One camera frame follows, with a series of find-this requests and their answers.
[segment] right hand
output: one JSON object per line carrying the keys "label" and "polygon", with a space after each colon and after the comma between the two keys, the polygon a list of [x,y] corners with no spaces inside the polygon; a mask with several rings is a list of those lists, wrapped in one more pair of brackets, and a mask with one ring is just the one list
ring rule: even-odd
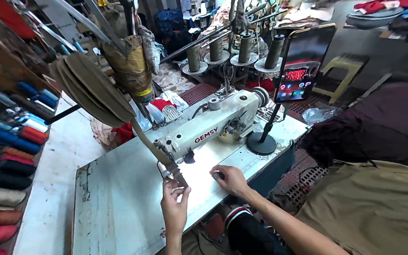
{"label": "right hand", "polygon": [[[220,178],[218,173],[215,171],[220,171],[223,173],[224,180]],[[217,165],[212,168],[210,174],[220,185],[220,187],[234,196],[243,198],[243,196],[251,190],[246,183],[247,181],[245,180],[245,176],[243,176],[242,171],[237,167]]]}

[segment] left hand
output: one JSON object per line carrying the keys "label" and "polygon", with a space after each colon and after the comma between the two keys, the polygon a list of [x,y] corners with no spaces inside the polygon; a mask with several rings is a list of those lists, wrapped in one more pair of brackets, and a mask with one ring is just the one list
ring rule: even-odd
{"label": "left hand", "polygon": [[[172,235],[182,236],[185,223],[187,223],[187,203],[191,188],[178,188],[176,180],[169,180],[163,185],[163,199],[161,200],[161,209],[165,219],[166,237]],[[177,202],[177,197],[183,194],[182,200]]]}

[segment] perforated mat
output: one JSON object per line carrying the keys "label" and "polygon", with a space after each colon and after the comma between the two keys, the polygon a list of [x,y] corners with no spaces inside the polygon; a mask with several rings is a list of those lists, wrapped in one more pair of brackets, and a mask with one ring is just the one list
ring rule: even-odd
{"label": "perforated mat", "polygon": [[180,94],[179,96],[187,102],[189,106],[194,105],[195,103],[203,100],[204,98],[212,95],[218,89],[210,84],[201,83],[198,84],[191,89],[185,91],[184,93]]}

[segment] beige fabric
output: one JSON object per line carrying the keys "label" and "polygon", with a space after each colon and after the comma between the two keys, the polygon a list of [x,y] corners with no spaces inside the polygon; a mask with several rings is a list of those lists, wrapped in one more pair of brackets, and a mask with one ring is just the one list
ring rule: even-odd
{"label": "beige fabric", "polygon": [[408,166],[374,163],[331,169],[296,217],[350,254],[408,254]]}

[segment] hand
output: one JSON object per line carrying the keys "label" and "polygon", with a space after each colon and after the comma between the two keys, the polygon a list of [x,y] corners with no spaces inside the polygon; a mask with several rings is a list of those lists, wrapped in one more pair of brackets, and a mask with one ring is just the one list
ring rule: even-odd
{"label": "hand", "polygon": [[[222,179],[218,175],[218,172],[215,171],[219,171],[224,174],[224,179]],[[217,165],[212,168],[210,174],[220,185],[220,187],[234,196],[243,198],[244,195],[251,190],[246,183],[247,181],[245,180],[245,176],[243,176],[242,171],[237,167]]]}
{"label": "hand", "polygon": [[[165,219],[166,238],[173,236],[182,236],[185,223],[187,223],[187,202],[191,188],[178,188],[176,180],[169,180],[163,185],[163,199],[161,200],[161,209]],[[183,194],[182,200],[177,202],[177,197]]]}

